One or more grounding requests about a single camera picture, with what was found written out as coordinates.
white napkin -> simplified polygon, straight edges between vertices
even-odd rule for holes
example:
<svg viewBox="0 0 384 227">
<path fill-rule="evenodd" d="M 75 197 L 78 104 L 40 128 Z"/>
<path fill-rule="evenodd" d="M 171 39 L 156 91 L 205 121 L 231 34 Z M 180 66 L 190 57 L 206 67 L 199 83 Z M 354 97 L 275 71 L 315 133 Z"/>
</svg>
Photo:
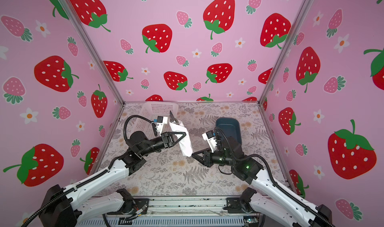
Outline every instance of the white napkin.
<svg viewBox="0 0 384 227">
<path fill-rule="evenodd" d="M 184 156 L 190 157 L 193 153 L 192 150 L 192 144 L 191 140 L 189 138 L 189 133 L 187 131 L 187 128 L 184 127 L 184 124 L 182 121 L 179 120 L 179 124 L 173 124 L 169 122 L 169 126 L 172 129 L 173 132 L 185 132 L 187 135 L 179 141 L 181 153 L 183 153 Z"/>
</svg>

floral tablecloth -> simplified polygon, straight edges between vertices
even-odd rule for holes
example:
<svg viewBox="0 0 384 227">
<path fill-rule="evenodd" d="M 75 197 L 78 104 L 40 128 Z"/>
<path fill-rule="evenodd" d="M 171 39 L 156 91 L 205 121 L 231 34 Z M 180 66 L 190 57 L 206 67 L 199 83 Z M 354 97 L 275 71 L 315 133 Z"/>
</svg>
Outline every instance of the floral tablecloth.
<svg viewBox="0 0 384 227">
<path fill-rule="evenodd" d="M 285 183 L 276 155 L 272 148 L 263 120 L 255 103 L 178 103 L 176 118 L 182 120 L 189 131 L 194 151 L 209 148 L 201 134 L 214 128 L 219 117 L 236 118 L 240 123 L 242 148 L 245 154 L 260 154 L 269 163 L 273 176 Z M 125 120 L 132 114 L 138 114 L 142 104 L 126 104 L 113 138 L 103 157 L 100 168 L 109 165 L 113 157 L 123 154 L 127 145 L 122 136 Z M 127 133 L 130 133 L 134 121 L 130 121 Z M 111 194 L 125 188 L 133 196 L 231 196 L 240 195 L 247 187 L 245 181 L 236 176 L 224 175 L 217 165 L 211 168 L 201 165 L 192 157 L 181 154 L 178 145 L 152 153 L 146 164 L 131 176 L 117 181 L 97 196 Z M 221 167 L 229 172 L 230 168 Z"/>
</svg>

white plastic basket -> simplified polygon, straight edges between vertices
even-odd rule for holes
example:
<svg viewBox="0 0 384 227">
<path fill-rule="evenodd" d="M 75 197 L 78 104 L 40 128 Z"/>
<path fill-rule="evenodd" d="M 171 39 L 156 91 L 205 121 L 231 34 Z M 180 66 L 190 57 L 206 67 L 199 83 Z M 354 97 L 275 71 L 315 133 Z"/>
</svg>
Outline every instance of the white plastic basket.
<svg viewBox="0 0 384 227">
<path fill-rule="evenodd" d="M 179 105 L 175 103 L 151 101 L 144 103 L 139 115 L 153 121 L 154 119 L 157 119 L 158 116 L 169 116 L 169 111 L 172 111 L 173 115 L 176 116 L 178 109 Z M 155 138 L 151 123 L 143 119 L 136 118 L 136 121 L 133 124 L 132 131 L 129 136 L 131 136 L 131 134 L 135 131 L 144 132 L 148 139 Z M 163 132 L 167 131 L 172 131 L 168 124 L 164 125 L 163 128 Z"/>
</svg>

dark blue tray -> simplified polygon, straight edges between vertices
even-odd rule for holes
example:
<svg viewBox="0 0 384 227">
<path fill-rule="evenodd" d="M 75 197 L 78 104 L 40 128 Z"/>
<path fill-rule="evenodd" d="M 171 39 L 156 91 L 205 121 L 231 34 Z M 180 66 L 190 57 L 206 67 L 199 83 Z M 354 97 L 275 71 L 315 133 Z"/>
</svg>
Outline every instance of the dark blue tray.
<svg viewBox="0 0 384 227">
<path fill-rule="evenodd" d="M 216 120 L 216 126 L 223 130 L 227 138 L 232 136 L 242 144 L 240 124 L 237 119 L 222 117 Z"/>
</svg>

strawberry wallpaper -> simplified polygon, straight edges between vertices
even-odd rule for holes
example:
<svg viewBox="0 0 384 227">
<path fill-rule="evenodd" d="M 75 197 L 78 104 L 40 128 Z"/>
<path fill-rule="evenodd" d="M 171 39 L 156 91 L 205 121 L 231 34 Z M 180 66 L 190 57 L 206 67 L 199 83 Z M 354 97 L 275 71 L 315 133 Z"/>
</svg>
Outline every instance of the strawberry wallpaper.
<svg viewBox="0 0 384 227">
<path fill-rule="evenodd" d="M 383 10 L 315 0 L 264 102 L 297 194 L 336 226 L 382 225 Z"/>
<path fill-rule="evenodd" d="M 303 0 L 70 0 L 124 100 L 256 100 Z"/>
<path fill-rule="evenodd" d="M 0 10 L 1 216 L 21 226 L 50 187 L 89 174 L 119 105 L 57 0 Z"/>
</svg>

